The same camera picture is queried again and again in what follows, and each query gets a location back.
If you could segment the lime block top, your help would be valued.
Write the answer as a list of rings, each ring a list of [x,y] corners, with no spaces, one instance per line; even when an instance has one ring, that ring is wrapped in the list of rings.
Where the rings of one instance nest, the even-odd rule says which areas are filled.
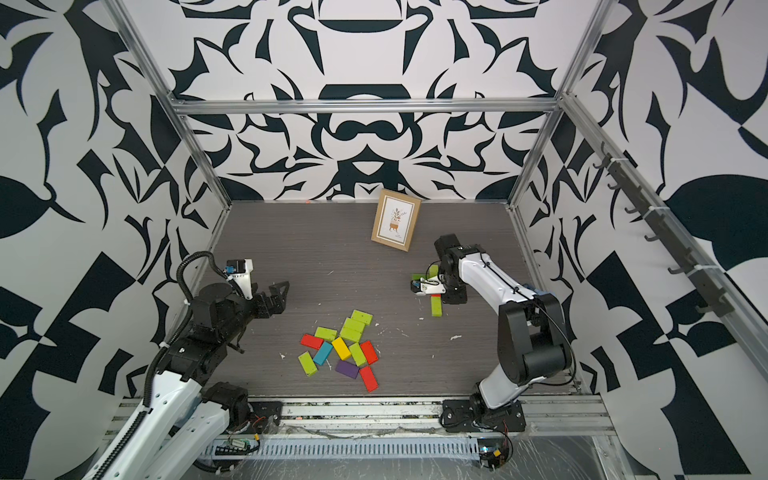
[[[360,310],[354,310],[352,312],[351,319],[362,322],[366,325],[370,325],[373,319],[373,315]]]

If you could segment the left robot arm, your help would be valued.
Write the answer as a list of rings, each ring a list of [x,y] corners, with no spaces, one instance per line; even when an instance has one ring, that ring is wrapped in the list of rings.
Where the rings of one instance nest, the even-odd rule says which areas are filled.
[[[141,404],[86,478],[179,479],[217,436],[244,428],[246,390],[205,385],[252,320],[285,310],[289,289],[280,282],[243,293],[234,281],[202,288],[191,300],[187,326],[151,363]]]

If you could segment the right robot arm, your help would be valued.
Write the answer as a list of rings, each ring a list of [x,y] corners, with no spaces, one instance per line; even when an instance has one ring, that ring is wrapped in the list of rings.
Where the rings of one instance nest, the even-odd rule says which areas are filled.
[[[498,410],[530,386],[544,384],[572,367],[560,301],[549,292],[523,285],[498,267],[479,245],[463,245],[454,234],[434,242],[437,274],[429,284],[445,304],[460,305],[472,288],[497,314],[498,364],[477,386],[480,405]]]

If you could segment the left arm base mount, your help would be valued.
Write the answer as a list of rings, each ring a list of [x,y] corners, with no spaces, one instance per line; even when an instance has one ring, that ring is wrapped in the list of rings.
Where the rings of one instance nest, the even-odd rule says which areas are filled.
[[[227,432],[230,435],[275,433],[281,425],[282,410],[281,401],[251,401],[242,421]]]

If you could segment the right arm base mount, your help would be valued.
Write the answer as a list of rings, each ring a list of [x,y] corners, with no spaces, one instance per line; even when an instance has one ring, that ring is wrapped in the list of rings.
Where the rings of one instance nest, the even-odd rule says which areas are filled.
[[[442,402],[438,417],[442,428],[449,433],[480,432],[523,432],[527,423],[519,401],[498,409],[488,409],[479,395],[468,399],[447,399]]]

